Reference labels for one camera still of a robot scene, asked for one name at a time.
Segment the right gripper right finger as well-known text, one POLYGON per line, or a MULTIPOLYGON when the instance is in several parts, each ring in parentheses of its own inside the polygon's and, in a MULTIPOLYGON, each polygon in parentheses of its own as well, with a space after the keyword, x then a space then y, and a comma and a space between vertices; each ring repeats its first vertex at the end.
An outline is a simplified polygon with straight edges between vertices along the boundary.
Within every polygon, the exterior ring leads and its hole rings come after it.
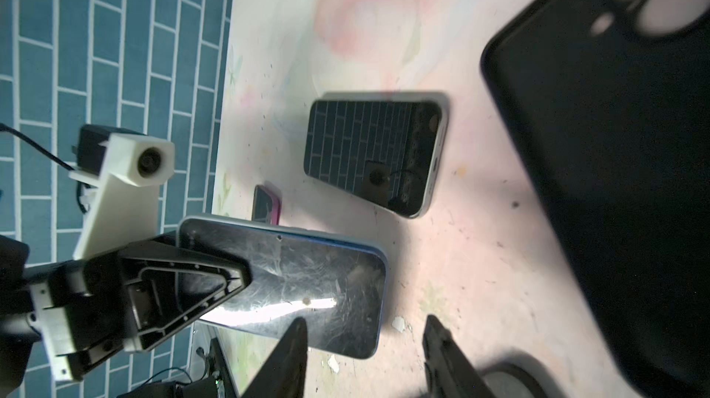
POLYGON ((430 397, 494 397, 451 332, 435 315, 426 318, 423 353, 430 397))

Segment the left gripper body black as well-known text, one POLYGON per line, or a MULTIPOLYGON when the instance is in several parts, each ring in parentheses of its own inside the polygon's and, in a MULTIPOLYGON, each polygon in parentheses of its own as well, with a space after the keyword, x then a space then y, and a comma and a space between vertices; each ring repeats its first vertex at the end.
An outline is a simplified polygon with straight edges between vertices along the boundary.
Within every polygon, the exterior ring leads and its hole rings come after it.
POLYGON ((128 294, 143 260, 142 248, 76 250, 66 261, 29 268, 28 320, 56 381, 82 381, 121 352, 144 352, 128 294))

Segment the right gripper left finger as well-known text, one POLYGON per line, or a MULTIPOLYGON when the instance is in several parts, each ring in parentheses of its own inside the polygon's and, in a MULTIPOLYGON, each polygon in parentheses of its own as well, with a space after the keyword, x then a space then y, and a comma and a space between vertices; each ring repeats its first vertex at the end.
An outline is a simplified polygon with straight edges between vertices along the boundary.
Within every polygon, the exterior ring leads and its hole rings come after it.
POLYGON ((241 396, 302 398, 307 360, 307 322, 304 318, 295 318, 241 396))

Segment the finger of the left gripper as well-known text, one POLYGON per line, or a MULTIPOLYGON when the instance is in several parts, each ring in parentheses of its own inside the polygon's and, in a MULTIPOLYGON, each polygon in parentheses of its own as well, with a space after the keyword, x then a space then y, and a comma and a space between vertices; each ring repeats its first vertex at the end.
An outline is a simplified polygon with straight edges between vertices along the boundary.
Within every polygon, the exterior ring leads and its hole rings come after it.
POLYGON ((127 351, 155 349, 251 283, 238 258, 156 241, 122 248, 118 268, 127 351))

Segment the blue phone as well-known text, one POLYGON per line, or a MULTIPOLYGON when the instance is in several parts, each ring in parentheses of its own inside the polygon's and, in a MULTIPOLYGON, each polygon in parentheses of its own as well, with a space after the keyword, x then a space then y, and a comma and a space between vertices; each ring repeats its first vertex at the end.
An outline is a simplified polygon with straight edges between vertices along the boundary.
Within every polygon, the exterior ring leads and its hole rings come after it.
POLYGON ((305 319, 310 347, 356 359, 378 347, 388 260, 362 239, 229 217, 182 220, 181 248, 244 262, 251 281, 204 322, 279 339, 305 319))

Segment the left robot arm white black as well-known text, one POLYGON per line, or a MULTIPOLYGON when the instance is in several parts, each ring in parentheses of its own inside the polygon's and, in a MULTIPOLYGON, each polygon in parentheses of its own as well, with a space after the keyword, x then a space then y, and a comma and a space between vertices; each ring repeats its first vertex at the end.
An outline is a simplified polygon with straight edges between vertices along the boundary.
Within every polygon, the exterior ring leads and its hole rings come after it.
POLYGON ((251 283, 245 261, 173 235, 35 267, 29 253, 2 237, 2 396, 23 383, 35 344, 57 381, 80 381, 121 351, 152 351, 251 283))

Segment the black phone left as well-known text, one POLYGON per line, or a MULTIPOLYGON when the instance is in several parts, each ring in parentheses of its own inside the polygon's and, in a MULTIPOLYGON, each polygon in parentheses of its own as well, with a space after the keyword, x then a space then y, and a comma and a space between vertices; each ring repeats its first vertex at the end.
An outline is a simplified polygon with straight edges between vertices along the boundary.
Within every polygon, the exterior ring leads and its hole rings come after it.
POLYGON ((251 220, 262 224, 278 225, 280 218, 280 199, 268 187, 257 185, 253 192, 253 211, 251 220))

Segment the black phone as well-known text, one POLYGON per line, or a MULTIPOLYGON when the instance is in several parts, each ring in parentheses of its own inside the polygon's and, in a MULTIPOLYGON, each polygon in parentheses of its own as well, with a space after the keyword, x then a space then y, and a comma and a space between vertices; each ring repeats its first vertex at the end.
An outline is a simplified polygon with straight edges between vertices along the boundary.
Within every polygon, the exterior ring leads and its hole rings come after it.
POLYGON ((331 92, 309 111, 303 171, 400 217, 432 202, 449 124, 437 91, 331 92))
POLYGON ((280 218, 280 199, 268 187, 257 185, 253 192, 253 211, 251 220, 262 224, 278 225, 280 218))

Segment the black phone upper centre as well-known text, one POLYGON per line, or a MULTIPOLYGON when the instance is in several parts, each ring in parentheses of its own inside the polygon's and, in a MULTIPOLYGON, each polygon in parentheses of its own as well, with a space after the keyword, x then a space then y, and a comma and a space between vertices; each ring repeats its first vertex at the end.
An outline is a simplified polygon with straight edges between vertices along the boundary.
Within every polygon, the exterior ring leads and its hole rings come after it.
POLYGON ((303 171, 400 217, 432 202, 449 124, 437 91, 331 92, 309 111, 303 171))

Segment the black phone case upper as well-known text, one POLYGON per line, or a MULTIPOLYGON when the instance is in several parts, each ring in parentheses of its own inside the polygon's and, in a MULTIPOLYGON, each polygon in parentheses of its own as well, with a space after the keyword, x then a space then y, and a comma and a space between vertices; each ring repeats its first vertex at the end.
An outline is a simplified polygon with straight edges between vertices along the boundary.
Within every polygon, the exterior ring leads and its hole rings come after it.
POLYGON ((619 370, 709 394, 709 0, 534 0, 486 85, 619 370))

